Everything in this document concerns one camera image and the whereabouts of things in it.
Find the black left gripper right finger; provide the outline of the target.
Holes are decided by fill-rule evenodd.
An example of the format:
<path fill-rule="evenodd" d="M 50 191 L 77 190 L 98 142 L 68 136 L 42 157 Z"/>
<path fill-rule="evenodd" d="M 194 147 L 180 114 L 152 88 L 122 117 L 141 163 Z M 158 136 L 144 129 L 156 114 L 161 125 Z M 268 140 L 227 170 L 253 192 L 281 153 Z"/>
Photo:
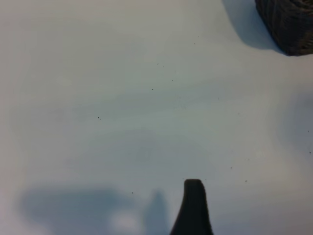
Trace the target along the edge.
<path fill-rule="evenodd" d="M 206 198 L 206 192 L 201 180 L 197 180 L 197 207 L 198 207 L 198 235 L 213 235 L 212 226 L 209 218 L 209 210 Z"/>

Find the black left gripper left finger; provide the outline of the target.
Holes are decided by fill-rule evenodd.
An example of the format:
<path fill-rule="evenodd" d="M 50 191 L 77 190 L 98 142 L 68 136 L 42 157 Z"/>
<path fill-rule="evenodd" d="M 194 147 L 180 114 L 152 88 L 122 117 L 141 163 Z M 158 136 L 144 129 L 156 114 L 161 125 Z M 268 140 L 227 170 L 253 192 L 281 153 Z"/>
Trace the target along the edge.
<path fill-rule="evenodd" d="M 198 179 L 184 182 L 183 200 L 176 221 L 171 230 L 172 235 L 197 235 L 198 229 Z"/>

